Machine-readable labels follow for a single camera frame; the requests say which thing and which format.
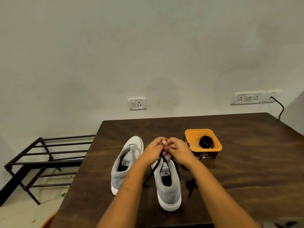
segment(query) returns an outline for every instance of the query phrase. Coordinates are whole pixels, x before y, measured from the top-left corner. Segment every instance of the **orange container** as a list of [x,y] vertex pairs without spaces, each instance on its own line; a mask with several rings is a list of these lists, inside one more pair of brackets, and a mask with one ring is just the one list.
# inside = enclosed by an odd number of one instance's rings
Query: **orange container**
[[[198,158],[215,158],[222,150],[222,145],[218,141],[217,137],[210,129],[191,129],[185,131],[186,142],[193,152],[193,154]],[[214,146],[212,149],[204,149],[200,146],[199,140],[203,136],[209,136],[212,138]]]

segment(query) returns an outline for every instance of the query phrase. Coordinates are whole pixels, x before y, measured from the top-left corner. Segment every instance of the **black metal rack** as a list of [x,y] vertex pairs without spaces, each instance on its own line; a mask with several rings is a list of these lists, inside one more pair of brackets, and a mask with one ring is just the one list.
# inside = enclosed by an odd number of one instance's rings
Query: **black metal rack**
[[[52,176],[63,176],[63,175],[74,175],[76,172],[73,173],[59,173],[59,174],[45,174],[42,175],[43,172],[47,168],[57,168],[61,172],[61,168],[63,167],[76,167],[80,166],[84,156],[78,157],[67,157],[67,158],[59,158],[54,159],[52,154],[61,154],[61,153],[82,153],[87,152],[88,150],[72,150],[72,151],[57,151],[57,152],[50,152],[48,147],[55,147],[55,146],[73,146],[73,145],[83,145],[83,144],[91,144],[92,142],[77,142],[77,143],[64,143],[64,144],[49,144],[46,145],[45,141],[56,141],[56,140],[64,140],[64,139],[77,139],[77,138],[88,138],[88,137],[95,137],[95,135],[84,135],[84,136],[74,136],[74,137],[62,137],[62,138],[38,138],[32,144],[30,144],[25,150],[23,150],[20,154],[14,157],[11,161],[9,161],[4,168],[7,172],[10,173],[12,176],[11,180],[2,188],[0,191],[0,206],[8,199],[8,197],[13,193],[13,191],[20,185],[25,192],[28,193],[29,196],[38,204],[40,202],[35,198],[35,196],[29,191],[30,188],[36,187],[53,187],[53,186],[67,186],[71,185],[71,183],[62,183],[62,184],[43,184],[43,185],[34,185],[36,180],[40,177],[52,177]],[[46,152],[43,153],[28,153],[33,148],[43,147]],[[21,157],[24,156],[31,156],[31,155],[48,155],[48,161],[37,161],[37,162],[17,162]],[[22,165],[22,167],[14,173],[12,171],[12,167],[14,165]],[[26,175],[32,169],[40,169],[39,172],[35,175],[35,177],[27,184],[24,185],[22,180],[26,177]]]

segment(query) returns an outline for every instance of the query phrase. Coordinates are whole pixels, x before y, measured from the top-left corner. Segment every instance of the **dark wooden tabletop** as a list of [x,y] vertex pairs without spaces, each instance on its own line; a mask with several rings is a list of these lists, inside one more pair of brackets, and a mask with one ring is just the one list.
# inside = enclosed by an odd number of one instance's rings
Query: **dark wooden tabletop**
[[[158,136],[185,140],[186,129],[213,130],[223,149],[202,162],[254,219],[304,218],[304,136],[268,113],[252,113],[102,122],[51,227],[96,226],[114,198],[112,165],[130,137],[140,136],[147,146]],[[211,222],[198,189],[188,199],[191,172],[180,168],[180,176],[181,207],[160,207],[152,177],[136,226]]]

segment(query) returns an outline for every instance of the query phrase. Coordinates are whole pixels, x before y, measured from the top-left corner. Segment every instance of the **electrical outlet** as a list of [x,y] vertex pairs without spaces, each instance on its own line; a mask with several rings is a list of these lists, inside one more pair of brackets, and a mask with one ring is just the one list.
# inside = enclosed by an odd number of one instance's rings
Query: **electrical outlet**
[[146,97],[128,98],[130,110],[146,110]]
[[251,92],[236,92],[233,94],[230,105],[263,104],[275,102],[275,97],[281,90],[261,90]]

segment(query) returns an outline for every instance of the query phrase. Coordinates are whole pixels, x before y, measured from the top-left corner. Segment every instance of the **grey sneaker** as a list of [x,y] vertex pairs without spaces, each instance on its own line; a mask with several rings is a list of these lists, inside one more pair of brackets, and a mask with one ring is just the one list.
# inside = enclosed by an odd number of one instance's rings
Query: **grey sneaker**
[[114,195],[117,194],[132,164],[139,158],[142,152],[143,143],[138,136],[131,137],[124,145],[111,171],[111,190]]
[[165,211],[175,211],[181,205],[180,178],[174,161],[166,156],[151,166],[157,188],[157,198]]

